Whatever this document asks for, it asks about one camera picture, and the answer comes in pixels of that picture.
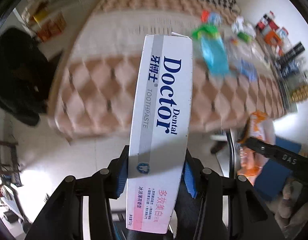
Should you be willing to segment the blue patterned plastic bag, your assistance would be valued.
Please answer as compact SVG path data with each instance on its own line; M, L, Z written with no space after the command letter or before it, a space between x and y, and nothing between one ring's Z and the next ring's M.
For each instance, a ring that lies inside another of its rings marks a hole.
M249 61L246 61L244 59L241 60L237 60L234 63L237 71L244 75L245 77L247 77L247 79L249 80L249 82L253 82L257 80L257 70L254 66L254 64L250 63Z

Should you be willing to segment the blue seat cushion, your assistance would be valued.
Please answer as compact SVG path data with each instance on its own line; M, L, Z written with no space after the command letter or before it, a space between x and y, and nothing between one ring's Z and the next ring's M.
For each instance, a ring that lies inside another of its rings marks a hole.
M302 145L281 137L276 137L276 146L285 148L298 154ZM259 176L257 176L254 188L258 194L267 202L271 202L283 189L287 178L291 175L291 171L273 160L263 166Z

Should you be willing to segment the white Doctor toothpaste box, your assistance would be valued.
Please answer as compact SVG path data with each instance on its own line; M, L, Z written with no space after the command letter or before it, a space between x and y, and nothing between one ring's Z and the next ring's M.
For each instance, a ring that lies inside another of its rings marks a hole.
M127 170L126 227L164 234L187 150L193 93L193 42L147 35L134 98Z

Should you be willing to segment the orange snack wrapper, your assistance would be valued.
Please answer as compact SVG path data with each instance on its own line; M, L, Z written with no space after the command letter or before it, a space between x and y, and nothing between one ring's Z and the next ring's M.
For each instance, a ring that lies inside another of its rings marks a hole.
M272 119L264 112L253 112L248 118L243 134L238 141L240 169L237 175L245 176L253 185L269 160L261 154L261 146L264 143L274 145L275 139Z

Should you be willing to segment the orange cardboard boxes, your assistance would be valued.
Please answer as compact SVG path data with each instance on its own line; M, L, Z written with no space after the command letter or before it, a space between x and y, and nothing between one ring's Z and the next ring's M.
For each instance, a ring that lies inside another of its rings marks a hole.
M30 0L21 14L25 25L37 40L46 42L66 29L66 21L61 11L51 11L47 0Z

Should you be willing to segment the teal green snack bag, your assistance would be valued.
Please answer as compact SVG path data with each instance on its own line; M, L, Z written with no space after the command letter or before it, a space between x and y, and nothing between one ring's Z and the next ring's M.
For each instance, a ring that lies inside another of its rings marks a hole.
M192 37L200 44L202 58L212 75L229 74L226 48L215 25L202 24L192 32Z

